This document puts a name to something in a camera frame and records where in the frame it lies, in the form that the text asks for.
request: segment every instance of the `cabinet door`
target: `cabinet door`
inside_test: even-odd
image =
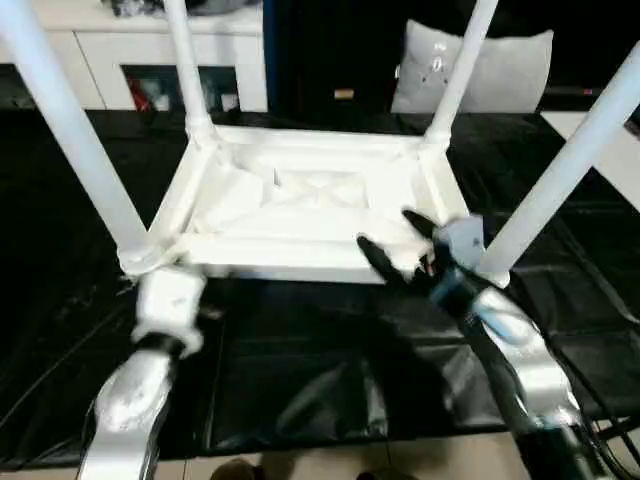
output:
[[[78,39],[87,58],[100,94],[108,109],[135,109],[132,76],[142,67],[172,66],[175,74],[175,54],[168,33],[79,32]],[[234,90],[243,111],[266,111],[267,93],[263,41],[257,35],[198,34],[192,36],[196,61],[203,83],[208,78],[235,78]]]
[[[104,109],[104,102],[73,32],[48,32],[47,36],[80,104],[86,109]],[[1,41],[0,64],[13,64],[11,54]]]

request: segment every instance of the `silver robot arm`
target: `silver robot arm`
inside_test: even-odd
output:
[[[195,320],[205,283],[203,276],[177,267],[142,279],[132,334],[137,350],[98,393],[96,432],[80,480],[153,477],[177,364],[202,345]]]
[[[366,237],[358,245],[388,284],[428,296],[456,320],[482,363],[532,480],[603,478],[584,438],[569,378],[539,328],[501,290],[463,266],[473,264],[481,222],[469,217],[437,227],[415,212],[403,214],[428,240],[411,278]]]

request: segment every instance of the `gray cushion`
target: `gray cushion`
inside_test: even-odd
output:
[[[434,112],[462,38],[407,23],[406,50],[392,112]],[[551,65],[551,30],[533,37],[485,39],[460,105],[463,112],[532,112]]]

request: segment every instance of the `black tablecloth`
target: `black tablecloth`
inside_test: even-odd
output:
[[[0,116],[0,467],[77,464],[92,399],[131,352],[136,291],[42,119]],[[185,147],[182,116],[91,119],[148,225]],[[383,115],[311,127],[216,117],[402,135],[420,134],[429,120]],[[456,119],[450,162],[488,238],[561,145],[535,115]],[[509,288],[620,415],[640,412],[639,245],[640,217],[592,171]],[[181,365],[160,437],[164,458],[504,429],[477,359],[423,298],[377,286],[211,281],[199,321],[205,348]]]

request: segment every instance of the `black plastic sheet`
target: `black plastic sheet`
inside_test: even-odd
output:
[[[0,467],[77,465],[91,402],[131,351],[136,291],[120,277],[114,246],[42,119],[3,116]],[[92,120],[149,224],[185,146],[181,115]],[[429,120],[382,115],[309,126],[216,117],[409,135]],[[489,238],[561,145],[534,115],[456,119],[450,162]],[[640,217],[594,171],[510,286],[620,415],[640,411],[638,245]],[[216,311],[225,312],[221,320]],[[163,458],[504,429],[474,354],[423,298],[378,286],[217,280],[199,323],[205,348],[180,366]]]

